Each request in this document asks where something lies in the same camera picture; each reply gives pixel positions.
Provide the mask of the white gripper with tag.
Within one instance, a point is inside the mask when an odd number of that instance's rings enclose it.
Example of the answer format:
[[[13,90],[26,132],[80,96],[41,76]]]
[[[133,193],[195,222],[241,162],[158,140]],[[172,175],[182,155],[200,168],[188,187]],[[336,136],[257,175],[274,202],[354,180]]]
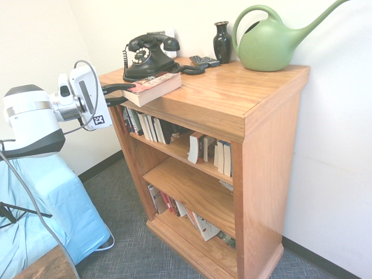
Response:
[[[87,130],[110,127],[112,119],[108,107],[117,106],[128,101],[123,96],[105,99],[104,95],[119,90],[128,91],[130,88],[136,87],[132,83],[101,86],[95,68],[89,65],[73,69],[70,72],[69,79],[73,92],[84,104],[81,118],[83,123],[86,124]]]

